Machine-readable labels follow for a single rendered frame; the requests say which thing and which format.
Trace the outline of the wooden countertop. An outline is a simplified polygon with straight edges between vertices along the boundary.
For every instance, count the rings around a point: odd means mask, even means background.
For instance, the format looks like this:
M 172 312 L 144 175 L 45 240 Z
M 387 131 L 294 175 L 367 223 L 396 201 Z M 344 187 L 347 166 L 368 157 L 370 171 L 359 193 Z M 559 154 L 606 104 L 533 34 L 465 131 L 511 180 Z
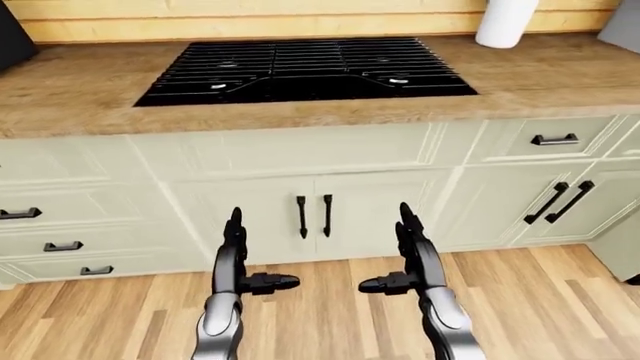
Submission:
M 476 95 L 136 107 L 184 43 L 49 45 L 0 74 L 0 139 L 640 114 L 640 54 L 590 33 L 526 35 L 510 50 L 425 42 Z

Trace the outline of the white cylindrical container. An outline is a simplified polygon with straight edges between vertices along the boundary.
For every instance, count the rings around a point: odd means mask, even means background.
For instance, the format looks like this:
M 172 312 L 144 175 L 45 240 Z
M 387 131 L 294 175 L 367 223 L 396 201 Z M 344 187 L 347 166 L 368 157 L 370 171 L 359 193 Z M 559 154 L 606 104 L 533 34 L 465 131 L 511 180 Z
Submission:
M 515 47 L 538 4 L 539 0 L 487 0 L 475 35 L 476 43 L 494 49 Z

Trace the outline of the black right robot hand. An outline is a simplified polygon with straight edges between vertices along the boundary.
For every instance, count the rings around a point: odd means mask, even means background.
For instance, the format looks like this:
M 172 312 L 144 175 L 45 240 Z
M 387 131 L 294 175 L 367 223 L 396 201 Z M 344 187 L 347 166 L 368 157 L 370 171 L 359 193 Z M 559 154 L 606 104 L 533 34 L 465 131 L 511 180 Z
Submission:
M 427 290 L 447 287 L 445 272 L 435 245 L 424 235 L 418 216 L 404 202 L 400 203 L 399 212 L 401 221 L 395 224 L 395 234 L 398 251 L 405 260 L 404 271 L 362 281 L 358 291 L 395 296 L 414 290 L 419 299 L 424 299 Z

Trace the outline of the grey appliance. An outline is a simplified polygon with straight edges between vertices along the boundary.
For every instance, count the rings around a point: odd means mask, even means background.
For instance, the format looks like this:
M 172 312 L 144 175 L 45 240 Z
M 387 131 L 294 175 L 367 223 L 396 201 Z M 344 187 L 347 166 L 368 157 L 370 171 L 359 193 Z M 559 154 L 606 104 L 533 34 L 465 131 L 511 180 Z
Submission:
M 622 0 L 597 38 L 640 54 L 640 0 Z

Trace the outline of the pale green kitchen cabinet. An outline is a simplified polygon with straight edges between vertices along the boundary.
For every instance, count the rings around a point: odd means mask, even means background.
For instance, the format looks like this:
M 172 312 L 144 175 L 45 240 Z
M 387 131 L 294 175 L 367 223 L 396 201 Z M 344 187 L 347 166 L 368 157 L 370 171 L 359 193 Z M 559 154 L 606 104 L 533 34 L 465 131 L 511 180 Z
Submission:
M 569 133 L 580 143 L 530 143 Z M 640 115 L 0 140 L 0 209 L 42 211 L 0 221 L 0 287 L 208 271 L 235 207 L 252 264 L 393 256 L 402 202 L 443 252 L 591 241 L 640 207 Z

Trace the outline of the black appliance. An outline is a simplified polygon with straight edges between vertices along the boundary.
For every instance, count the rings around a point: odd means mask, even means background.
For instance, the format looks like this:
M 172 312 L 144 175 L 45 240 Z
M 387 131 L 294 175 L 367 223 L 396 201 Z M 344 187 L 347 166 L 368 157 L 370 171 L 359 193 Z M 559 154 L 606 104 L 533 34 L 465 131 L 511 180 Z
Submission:
M 27 32 L 0 0 L 0 72 L 28 61 L 38 53 Z

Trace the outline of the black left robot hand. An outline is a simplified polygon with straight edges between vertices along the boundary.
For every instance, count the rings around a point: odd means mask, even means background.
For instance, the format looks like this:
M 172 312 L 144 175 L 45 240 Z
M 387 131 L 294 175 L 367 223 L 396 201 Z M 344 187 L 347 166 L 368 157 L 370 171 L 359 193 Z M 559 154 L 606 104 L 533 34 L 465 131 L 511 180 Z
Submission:
M 235 207 L 224 227 L 224 241 L 218 248 L 212 274 L 212 293 L 235 293 L 242 296 L 270 295 L 301 284 L 294 275 L 258 272 L 247 275 L 247 231 L 242 225 L 242 211 Z

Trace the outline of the black gas cooktop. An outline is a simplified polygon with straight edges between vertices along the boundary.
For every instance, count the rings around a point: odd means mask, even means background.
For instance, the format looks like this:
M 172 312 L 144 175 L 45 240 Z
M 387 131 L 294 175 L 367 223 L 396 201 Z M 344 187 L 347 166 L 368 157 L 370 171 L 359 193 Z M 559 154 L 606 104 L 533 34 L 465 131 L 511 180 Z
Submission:
M 136 107 L 473 96 L 418 38 L 193 42 Z

